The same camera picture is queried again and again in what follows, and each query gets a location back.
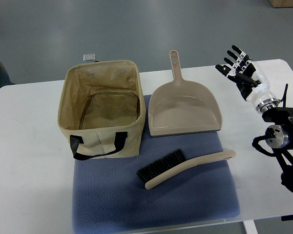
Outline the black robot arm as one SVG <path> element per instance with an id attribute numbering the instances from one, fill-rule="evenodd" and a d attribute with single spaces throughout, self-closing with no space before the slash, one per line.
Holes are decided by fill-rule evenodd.
<path id="1" fill-rule="evenodd" d="M 293 193 L 293 108 L 286 106 L 288 85 L 281 100 L 268 99 L 256 110 L 265 122 L 274 123 L 265 134 L 253 139 L 252 146 L 269 157 L 275 157 L 282 169 L 281 184 Z"/>

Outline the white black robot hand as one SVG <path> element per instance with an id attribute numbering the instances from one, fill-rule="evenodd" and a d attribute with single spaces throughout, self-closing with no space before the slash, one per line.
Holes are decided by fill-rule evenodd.
<path id="1" fill-rule="evenodd" d="M 224 58 L 226 64 L 215 68 L 236 84 L 242 98 L 258 113 L 277 107 L 280 100 L 270 91 L 270 83 L 257 62 L 237 46 L 231 48 L 227 51 L 230 58 Z"/>

